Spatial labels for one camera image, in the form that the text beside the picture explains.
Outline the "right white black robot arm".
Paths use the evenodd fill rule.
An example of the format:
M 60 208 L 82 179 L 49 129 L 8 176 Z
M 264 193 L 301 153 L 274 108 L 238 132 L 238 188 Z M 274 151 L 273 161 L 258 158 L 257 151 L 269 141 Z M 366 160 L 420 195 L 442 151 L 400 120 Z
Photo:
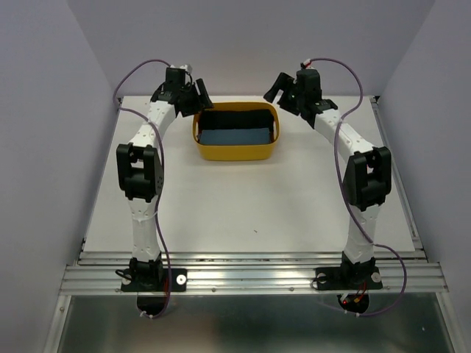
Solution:
M 392 155 L 388 148 L 371 144 L 341 119 L 338 106 L 322 96 L 319 72 L 302 68 L 295 76 L 280 73 L 264 94 L 270 103 L 300 116 L 334 148 L 346 168 L 339 172 L 342 198 L 350 223 L 347 243 L 337 267 L 318 267 L 317 290 L 380 289 L 375 265 L 374 235 L 380 206 L 392 189 Z

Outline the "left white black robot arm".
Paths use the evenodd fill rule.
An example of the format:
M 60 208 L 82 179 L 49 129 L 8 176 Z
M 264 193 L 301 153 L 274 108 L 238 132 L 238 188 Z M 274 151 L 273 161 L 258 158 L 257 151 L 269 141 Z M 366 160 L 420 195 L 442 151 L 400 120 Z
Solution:
M 143 121 L 131 139 L 116 148 L 118 186 L 132 217 L 132 256 L 128 267 L 116 272 L 124 292 L 171 290 L 169 251 L 158 221 L 165 170 L 163 136 L 178 116 L 196 115 L 212 106 L 203 80 L 193 79 L 191 66 L 170 65 L 147 113 L 119 107 Z

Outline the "black t shirt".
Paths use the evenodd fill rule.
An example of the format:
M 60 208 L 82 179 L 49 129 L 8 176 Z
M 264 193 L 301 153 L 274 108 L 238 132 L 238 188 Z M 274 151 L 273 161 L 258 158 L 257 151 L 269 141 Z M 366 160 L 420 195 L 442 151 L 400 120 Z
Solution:
M 264 129 L 273 131 L 275 117 L 270 110 L 206 110 L 199 117 L 201 130 Z

